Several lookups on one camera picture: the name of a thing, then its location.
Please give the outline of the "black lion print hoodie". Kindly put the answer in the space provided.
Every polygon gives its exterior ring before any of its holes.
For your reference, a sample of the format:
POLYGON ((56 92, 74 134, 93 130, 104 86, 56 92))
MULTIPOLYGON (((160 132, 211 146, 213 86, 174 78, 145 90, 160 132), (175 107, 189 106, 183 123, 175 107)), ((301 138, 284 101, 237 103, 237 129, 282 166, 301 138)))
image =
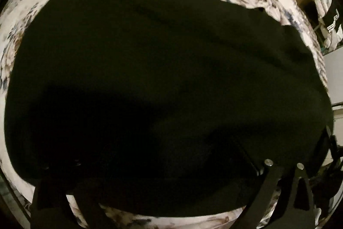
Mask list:
POLYGON ((4 121, 31 185, 169 217, 246 205, 266 159, 313 177, 332 126, 298 31, 221 0, 49 0, 24 32, 4 121))

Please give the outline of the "white floral bed cover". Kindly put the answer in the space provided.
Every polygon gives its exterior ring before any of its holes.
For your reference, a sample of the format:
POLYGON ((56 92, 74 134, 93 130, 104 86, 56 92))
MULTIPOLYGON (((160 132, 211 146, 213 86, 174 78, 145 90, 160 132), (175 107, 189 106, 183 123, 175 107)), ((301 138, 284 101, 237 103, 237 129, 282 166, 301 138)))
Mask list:
MULTIPOLYGON (((5 99, 7 97, 8 82, 13 69, 15 56, 23 33, 26 27, 32 22, 36 14, 41 10, 48 0, 9 0, 3 11, 1 11, 1 117, 5 110, 5 99)), ((296 0, 229 0, 234 4, 245 8, 263 8, 265 12, 285 25, 293 25, 306 45, 312 52, 313 59, 319 73, 324 88, 328 92, 327 75, 324 65, 324 57, 321 54, 319 43, 310 26, 305 13, 296 4, 296 0)), ((33 200, 34 186, 25 182, 15 172, 9 160, 7 148, 5 148, 5 138, 3 133, 3 120, 1 120, 1 170, 8 180, 14 193, 17 195, 24 212, 30 217, 29 208, 33 200)), ((203 217, 190 218, 168 218, 158 221, 153 218, 146 228, 230 228, 231 224, 237 220, 244 208, 239 208, 231 212, 215 214, 203 217)))

